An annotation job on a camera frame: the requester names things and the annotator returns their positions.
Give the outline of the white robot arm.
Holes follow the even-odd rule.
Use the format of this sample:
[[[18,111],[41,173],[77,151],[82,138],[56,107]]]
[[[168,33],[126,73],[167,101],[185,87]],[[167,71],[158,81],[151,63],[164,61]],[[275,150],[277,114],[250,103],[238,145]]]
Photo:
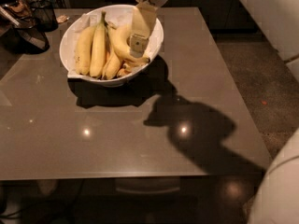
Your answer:
[[[298,0],[240,0],[282,59],[298,54]],[[246,105],[266,99],[271,105],[254,112],[260,124],[278,121],[297,125],[299,90],[289,75],[268,64],[260,52],[241,49],[231,72]],[[206,171],[211,192],[201,210],[200,224],[298,224],[299,142],[293,134],[267,168],[237,154],[223,142],[237,125],[216,110],[191,104],[175,95],[160,97],[146,120],[165,126],[175,147]]]

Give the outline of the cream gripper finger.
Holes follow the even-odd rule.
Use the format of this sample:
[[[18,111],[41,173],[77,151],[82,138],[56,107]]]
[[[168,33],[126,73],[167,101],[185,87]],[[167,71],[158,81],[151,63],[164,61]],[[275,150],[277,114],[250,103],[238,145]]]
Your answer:
[[[156,11],[157,7],[147,2],[138,3],[133,8],[129,47],[136,58],[143,56],[148,46],[156,23]]]

